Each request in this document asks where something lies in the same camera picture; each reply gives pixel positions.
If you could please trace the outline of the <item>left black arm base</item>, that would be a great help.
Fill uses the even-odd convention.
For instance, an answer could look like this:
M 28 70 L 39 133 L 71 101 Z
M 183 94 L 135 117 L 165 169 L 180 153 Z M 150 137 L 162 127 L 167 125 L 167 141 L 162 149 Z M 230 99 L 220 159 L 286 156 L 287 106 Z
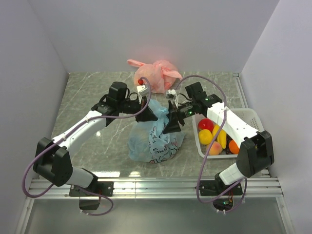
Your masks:
M 78 185 L 72 185 L 69 191 L 70 197 L 79 198 L 79 208 L 85 214 L 90 212 L 95 212 L 102 201 L 105 199 L 109 202 L 110 207 L 104 214 L 109 213 L 113 207 L 114 203 L 111 199 L 113 196 L 114 182 L 95 182 L 87 188 L 82 188 Z

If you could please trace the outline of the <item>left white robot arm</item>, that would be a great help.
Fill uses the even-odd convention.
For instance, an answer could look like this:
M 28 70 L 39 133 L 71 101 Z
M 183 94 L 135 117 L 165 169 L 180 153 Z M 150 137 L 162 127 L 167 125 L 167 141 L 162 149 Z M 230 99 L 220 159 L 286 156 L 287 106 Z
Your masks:
M 53 139 L 44 137 L 38 142 L 33 170 L 55 186 L 80 186 L 87 196 L 96 194 L 96 176 L 86 169 L 74 167 L 71 157 L 86 140 L 115 119 L 135 117 L 137 121 L 157 120 L 148 106 L 151 85 L 147 78 L 140 78 L 136 89 L 137 98 L 131 100 L 127 85 L 120 81 L 113 82 L 109 92 L 78 123 Z

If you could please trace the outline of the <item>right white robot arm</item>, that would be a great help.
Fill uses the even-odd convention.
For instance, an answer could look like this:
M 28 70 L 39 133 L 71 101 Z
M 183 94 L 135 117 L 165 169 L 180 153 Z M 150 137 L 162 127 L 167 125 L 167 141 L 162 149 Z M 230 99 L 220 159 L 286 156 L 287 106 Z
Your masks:
M 181 105 L 177 102 L 176 90 L 166 92 L 169 122 L 163 133 L 179 132 L 185 118 L 201 114 L 218 124 L 239 147 L 236 162 L 215 176 L 213 185 L 217 193 L 227 194 L 235 182 L 250 178 L 274 163 L 269 132 L 261 132 L 244 122 L 217 95 L 207 95 L 200 82 L 186 86 L 186 91 L 190 101 Z

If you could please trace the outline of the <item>blue plastic bag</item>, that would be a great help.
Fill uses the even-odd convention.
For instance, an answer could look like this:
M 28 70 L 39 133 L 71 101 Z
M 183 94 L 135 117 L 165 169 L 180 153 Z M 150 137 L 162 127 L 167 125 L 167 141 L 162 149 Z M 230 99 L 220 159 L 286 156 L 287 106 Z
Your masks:
M 138 122 L 133 125 L 128 138 L 128 156 L 137 162 L 165 162 L 176 155 L 183 143 L 185 133 L 164 134 L 164 127 L 169 122 L 168 109 L 153 99 L 149 102 L 149 107 L 158 120 Z

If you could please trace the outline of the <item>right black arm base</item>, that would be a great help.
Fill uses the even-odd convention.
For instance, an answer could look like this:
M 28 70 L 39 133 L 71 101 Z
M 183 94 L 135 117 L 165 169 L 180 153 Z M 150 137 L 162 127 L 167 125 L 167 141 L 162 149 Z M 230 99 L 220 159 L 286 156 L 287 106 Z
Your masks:
M 235 210 L 244 200 L 247 187 L 242 188 L 242 180 L 225 185 L 221 180 L 201 180 L 196 187 L 200 203 L 212 203 L 217 212 L 226 214 Z

